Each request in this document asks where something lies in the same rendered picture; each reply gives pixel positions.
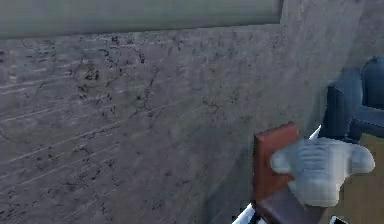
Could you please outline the red-brown wooden side table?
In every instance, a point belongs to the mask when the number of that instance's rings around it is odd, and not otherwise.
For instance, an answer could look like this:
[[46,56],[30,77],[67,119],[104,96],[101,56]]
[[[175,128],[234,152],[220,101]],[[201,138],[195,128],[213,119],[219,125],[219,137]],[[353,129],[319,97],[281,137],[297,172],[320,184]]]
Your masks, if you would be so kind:
[[319,224],[325,212],[325,208],[301,205],[288,188],[293,177],[271,168],[272,154],[298,139],[294,122],[254,135],[251,206],[266,224]]

